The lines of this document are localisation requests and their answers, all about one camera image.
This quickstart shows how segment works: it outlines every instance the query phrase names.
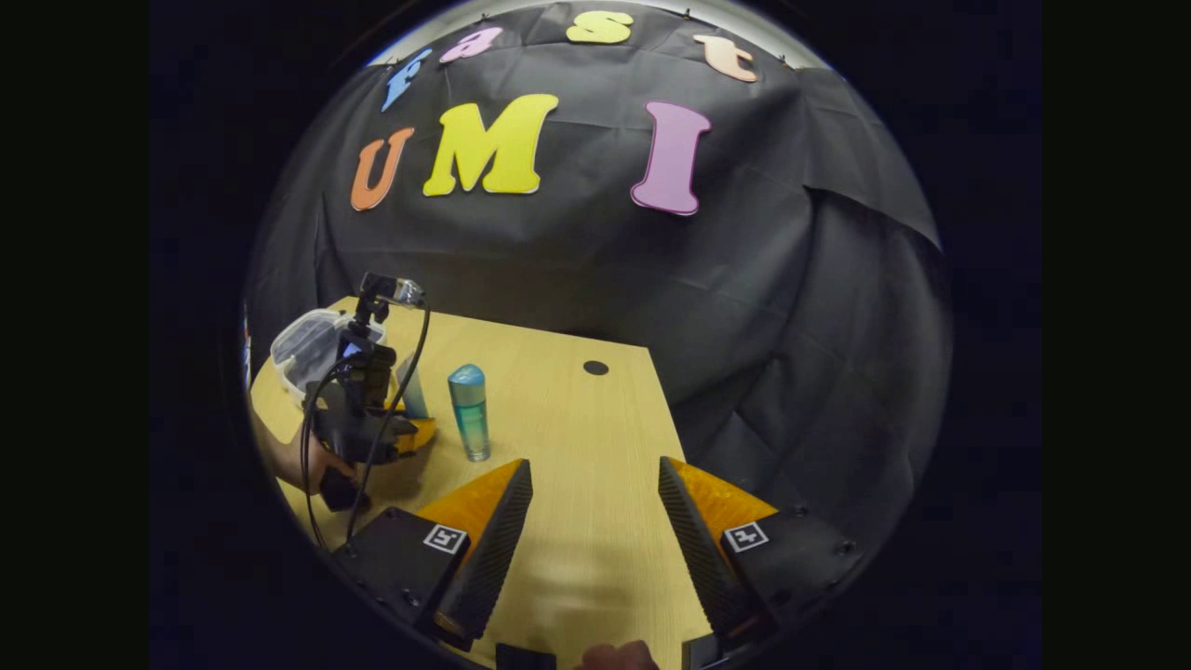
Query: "cable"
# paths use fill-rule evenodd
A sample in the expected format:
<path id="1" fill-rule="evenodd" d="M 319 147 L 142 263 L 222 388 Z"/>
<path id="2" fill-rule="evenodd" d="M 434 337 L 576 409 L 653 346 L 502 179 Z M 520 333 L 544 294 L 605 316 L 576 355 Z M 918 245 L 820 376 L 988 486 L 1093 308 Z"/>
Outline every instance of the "cable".
<path id="1" fill-rule="evenodd" d="M 331 364 L 323 378 L 319 380 L 318 387 L 314 388 L 314 393 L 306 399 L 306 408 L 303 411 L 301 420 L 301 432 L 298 434 L 298 458 L 301 465 L 301 490 L 306 496 L 306 513 L 310 515 L 310 527 L 314 533 L 314 544 L 319 547 L 325 549 L 326 543 L 323 540 L 323 532 L 318 527 L 318 521 L 314 520 L 314 505 L 311 502 L 310 497 L 310 432 L 311 422 L 314 418 L 314 409 L 318 407 L 318 397 L 323 394 L 323 389 L 335 380 L 335 375 L 338 372 L 339 367 L 347 362 L 348 358 L 341 358 L 339 361 Z"/>
<path id="2" fill-rule="evenodd" d="M 351 544 L 351 532 L 356 527 L 356 514 L 360 512 L 360 500 L 364 495 L 364 487 L 368 486 L 368 475 L 372 474 L 373 459 L 376 457 L 376 446 L 380 445 L 380 439 L 385 436 L 385 428 L 388 427 L 388 422 L 393 419 L 393 414 L 397 412 L 397 403 L 401 401 L 401 396 L 405 395 L 405 388 L 410 386 L 410 380 L 413 377 L 413 371 L 418 369 L 418 359 L 422 358 L 422 347 L 426 344 L 426 331 L 430 330 L 430 303 L 426 301 L 425 295 L 418 300 L 425 315 L 422 317 L 422 334 L 418 337 L 418 346 L 413 350 L 413 357 L 410 358 L 410 369 L 405 371 L 405 377 L 401 380 L 401 384 L 397 388 L 397 395 L 393 396 L 393 402 L 388 405 L 388 412 L 385 413 L 385 420 L 381 421 L 380 431 L 376 432 L 376 437 L 373 438 L 373 444 L 368 447 L 368 461 L 364 462 L 364 474 L 360 477 L 360 488 L 356 490 L 356 500 L 351 503 L 351 516 L 348 518 L 348 538 L 343 541 L 344 545 Z"/>

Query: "table surface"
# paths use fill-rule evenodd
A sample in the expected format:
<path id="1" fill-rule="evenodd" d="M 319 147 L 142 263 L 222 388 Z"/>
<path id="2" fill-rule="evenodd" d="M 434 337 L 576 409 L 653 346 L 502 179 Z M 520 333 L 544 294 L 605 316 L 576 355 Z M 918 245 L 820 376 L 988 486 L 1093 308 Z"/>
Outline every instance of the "table surface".
<path id="1" fill-rule="evenodd" d="M 351 309 L 355 298 L 331 308 Z M 399 361 L 412 352 L 422 312 L 394 307 L 385 321 Z M 598 361 L 607 375 L 582 364 Z M 463 456 L 447 377 L 473 363 L 487 378 L 492 458 Z M 373 469 L 374 506 L 417 512 L 516 458 L 530 461 L 534 501 L 500 599 L 468 658 L 493 666 L 495 643 L 555 653 L 574 668 L 584 650 L 643 639 L 662 669 L 679 668 L 681 643 L 710 633 L 678 541 L 657 497 L 659 457 L 682 459 L 649 351 L 435 312 L 418 365 L 438 434 L 418 456 Z M 297 449 L 298 406 L 272 359 L 251 389 L 272 437 Z M 310 533 L 306 500 L 279 481 Z M 348 513 L 320 497 L 314 514 L 328 544 L 343 544 Z"/>

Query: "foam letter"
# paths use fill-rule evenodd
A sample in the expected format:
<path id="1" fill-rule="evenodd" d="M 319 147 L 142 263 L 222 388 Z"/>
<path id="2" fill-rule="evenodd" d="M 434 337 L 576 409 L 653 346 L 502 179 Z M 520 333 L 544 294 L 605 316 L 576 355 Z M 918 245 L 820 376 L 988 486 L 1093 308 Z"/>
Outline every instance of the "foam letter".
<path id="1" fill-rule="evenodd" d="M 584 12 L 567 29 L 567 39 L 616 44 L 629 38 L 632 31 L 625 26 L 631 24 L 632 17 L 623 12 Z"/>
<path id="2" fill-rule="evenodd" d="M 715 37 L 712 35 L 696 35 L 694 40 L 703 44 L 703 57 L 707 64 L 727 74 L 732 79 L 753 82 L 756 81 L 756 73 L 741 67 L 737 58 L 753 61 L 753 54 L 736 48 L 736 43 L 727 37 Z"/>
<path id="3" fill-rule="evenodd" d="M 699 134 L 711 130 L 707 117 L 671 102 L 646 102 L 654 117 L 654 144 L 649 148 L 646 179 L 629 192 L 632 201 L 680 215 L 699 211 L 699 199 L 691 193 L 694 150 Z"/>
<path id="4" fill-rule="evenodd" d="M 405 67 L 397 70 L 393 79 L 388 80 L 388 94 L 385 96 L 385 104 L 380 106 L 380 111 L 384 112 L 387 109 L 388 106 L 393 104 L 393 100 L 397 100 L 401 93 L 405 93 L 405 89 L 410 87 L 410 80 L 412 80 L 413 75 L 418 74 L 418 70 L 422 69 L 422 58 L 425 58 L 429 55 L 430 49 L 418 54 L 412 61 L 405 63 Z"/>
<path id="5" fill-rule="evenodd" d="M 405 140 L 411 134 L 413 134 L 412 127 L 403 127 L 388 137 L 388 156 L 385 158 L 385 169 L 380 173 L 380 181 L 372 188 L 368 188 L 368 175 L 372 174 L 376 151 L 380 151 L 380 148 L 385 145 L 385 140 L 378 139 L 360 150 L 356 179 L 351 182 L 351 206 L 356 211 L 362 212 L 375 207 L 388 194 L 388 187 L 393 184 L 393 175 L 397 174 L 397 162 L 401 159 L 401 149 L 405 148 Z"/>
<path id="6" fill-rule="evenodd" d="M 438 58 L 438 62 L 449 63 L 456 58 L 470 58 L 476 54 L 482 54 L 488 50 L 488 46 L 492 46 L 492 40 L 503 31 L 504 29 L 500 27 L 486 27 L 473 32 L 460 39 L 459 44 L 451 46 L 450 51 L 443 54 L 443 57 Z"/>
<path id="7" fill-rule="evenodd" d="M 459 165 L 463 190 L 470 190 L 492 159 L 492 169 L 484 177 L 488 193 L 532 193 L 542 179 L 534 171 L 537 138 L 545 114 L 559 106 L 555 95 L 532 93 L 522 95 L 500 112 L 492 127 L 484 129 L 480 107 L 468 102 L 443 112 L 443 136 L 430 179 L 422 187 L 426 195 L 445 195 L 455 189 L 451 164 Z"/>

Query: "pink letter i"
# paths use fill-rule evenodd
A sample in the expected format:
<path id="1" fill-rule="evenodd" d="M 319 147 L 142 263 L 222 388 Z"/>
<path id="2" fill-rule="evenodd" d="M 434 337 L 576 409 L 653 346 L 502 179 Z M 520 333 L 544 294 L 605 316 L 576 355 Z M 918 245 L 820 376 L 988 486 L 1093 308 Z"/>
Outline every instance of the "pink letter i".
<path id="1" fill-rule="evenodd" d="M 699 199 L 691 193 L 694 173 L 694 150 L 699 134 L 711 130 L 707 117 L 671 102 L 654 100 L 646 104 L 654 117 L 654 145 L 649 149 L 646 179 L 629 193 L 632 201 L 680 215 L 699 211 Z"/>

